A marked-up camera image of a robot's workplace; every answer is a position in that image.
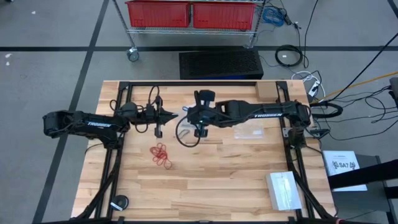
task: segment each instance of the red plastic bin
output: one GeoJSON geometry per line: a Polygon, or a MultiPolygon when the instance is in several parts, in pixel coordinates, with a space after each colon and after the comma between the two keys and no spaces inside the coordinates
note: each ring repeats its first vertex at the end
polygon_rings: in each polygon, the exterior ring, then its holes
{"type": "Polygon", "coordinates": [[[255,6],[253,3],[193,3],[193,26],[249,30],[255,6]]]}
{"type": "Polygon", "coordinates": [[[132,27],[188,27],[189,3],[167,1],[126,2],[132,27]]]}

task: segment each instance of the power strip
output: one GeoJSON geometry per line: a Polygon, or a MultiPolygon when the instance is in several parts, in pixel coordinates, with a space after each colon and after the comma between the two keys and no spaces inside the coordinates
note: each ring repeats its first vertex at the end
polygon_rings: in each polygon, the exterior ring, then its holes
{"type": "Polygon", "coordinates": [[[319,81],[315,81],[315,83],[312,85],[312,87],[311,87],[310,91],[308,92],[308,94],[309,94],[310,96],[314,97],[315,94],[316,94],[317,91],[318,91],[318,87],[319,87],[320,84],[321,84],[321,83],[320,83],[319,81]]]}

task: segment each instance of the butcher block tabletop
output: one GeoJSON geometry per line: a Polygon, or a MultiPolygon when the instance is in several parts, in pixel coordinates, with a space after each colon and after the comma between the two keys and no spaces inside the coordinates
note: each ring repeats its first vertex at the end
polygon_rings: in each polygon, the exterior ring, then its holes
{"type": "MultiPolygon", "coordinates": [[[[121,169],[116,195],[129,199],[128,208],[113,212],[113,220],[124,216],[125,220],[145,221],[287,221],[295,217],[294,211],[275,211],[271,207],[266,174],[287,171],[278,118],[253,119],[240,127],[217,128],[209,126],[208,137],[193,148],[180,145],[175,138],[177,122],[184,116],[183,106],[193,105],[195,90],[212,90],[215,101],[245,100],[249,103],[273,103],[258,101],[255,86],[160,86],[160,96],[165,110],[178,113],[179,117],[162,126],[163,138],[154,136],[155,125],[149,125],[145,133],[138,133],[134,126],[126,133],[121,169]],[[248,138],[244,130],[258,128],[260,138],[248,138]],[[166,146],[171,168],[158,166],[153,161],[150,148],[158,143],[166,146]]],[[[273,82],[275,80],[256,80],[273,82]]],[[[286,80],[290,100],[308,104],[303,82],[286,80]]],[[[109,102],[116,99],[119,81],[103,83],[96,114],[112,116],[109,102]]],[[[145,106],[152,86],[134,86],[132,101],[145,106]]],[[[145,126],[138,126],[143,131],[145,126]]],[[[193,130],[182,139],[195,143],[193,130]]],[[[88,146],[100,143],[95,139],[88,146]]],[[[307,144],[319,149],[317,140],[307,138],[307,144]]],[[[79,215],[97,193],[104,166],[106,150],[102,145],[92,147],[86,153],[83,170],[73,206],[72,217],[79,215]]],[[[320,153],[302,149],[308,186],[318,201],[332,215],[335,206],[331,196],[325,166],[320,153]]],[[[104,197],[102,217],[108,206],[110,187],[104,197]]],[[[306,216],[302,198],[303,215],[306,216]]]]}

